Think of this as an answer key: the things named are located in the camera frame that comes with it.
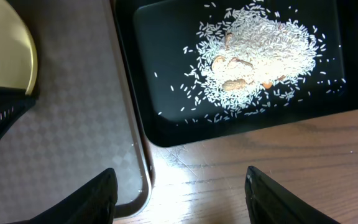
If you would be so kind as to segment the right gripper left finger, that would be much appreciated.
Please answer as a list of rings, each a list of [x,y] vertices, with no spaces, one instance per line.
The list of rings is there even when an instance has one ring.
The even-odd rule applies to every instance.
[[[58,204],[15,224],[112,224],[117,188],[116,173],[108,168]]]

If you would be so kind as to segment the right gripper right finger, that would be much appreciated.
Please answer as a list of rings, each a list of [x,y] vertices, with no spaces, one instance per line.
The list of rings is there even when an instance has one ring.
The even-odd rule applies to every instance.
[[[247,168],[245,193],[251,224],[338,224],[254,166]]]

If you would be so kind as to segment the yellow round plate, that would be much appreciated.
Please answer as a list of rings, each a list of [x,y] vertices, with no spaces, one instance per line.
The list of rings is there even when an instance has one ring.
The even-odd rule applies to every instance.
[[[37,72],[37,50],[29,29],[14,8],[0,0],[0,88],[31,95]]]

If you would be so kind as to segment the rice food scraps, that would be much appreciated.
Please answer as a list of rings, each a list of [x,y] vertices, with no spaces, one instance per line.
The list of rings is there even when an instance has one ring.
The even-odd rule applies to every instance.
[[[219,124],[347,90],[334,1],[165,1],[143,14],[159,121]]]

